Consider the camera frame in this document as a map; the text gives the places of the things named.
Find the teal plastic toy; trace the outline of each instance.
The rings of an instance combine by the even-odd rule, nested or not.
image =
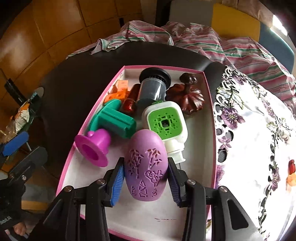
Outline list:
[[[104,128],[122,138],[131,138],[136,132],[134,118],[119,112],[121,101],[112,99],[104,104],[104,107],[92,118],[89,125],[90,131]]]

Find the purple egg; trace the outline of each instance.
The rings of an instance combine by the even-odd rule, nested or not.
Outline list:
[[[126,184],[133,198],[154,201],[160,198],[167,181],[168,156],[159,135],[137,131],[124,157]]]

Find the black lid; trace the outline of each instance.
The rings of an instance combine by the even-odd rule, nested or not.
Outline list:
[[[164,69],[157,68],[157,67],[150,67],[147,69],[144,69],[139,77],[140,83],[142,83],[143,80],[147,78],[156,78],[164,82],[166,85],[166,88],[168,89],[171,84],[171,78],[168,72],[166,72]]]

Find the black leather cushion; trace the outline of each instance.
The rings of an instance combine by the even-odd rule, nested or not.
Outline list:
[[[49,161],[62,169],[74,137],[113,76],[124,65],[164,65],[205,71],[212,98],[225,66],[187,49],[129,42],[110,52],[89,52],[63,61],[43,80],[42,119]]]

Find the brown pumpkin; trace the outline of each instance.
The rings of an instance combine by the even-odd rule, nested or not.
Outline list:
[[[176,102],[182,112],[191,115],[193,112],[201,110],[204,98],[201,91],[194,87],[197,79],[193,74],[184,73],[180,76],[180,81],[184,84],[174,84],[166,91],[166,101]]]

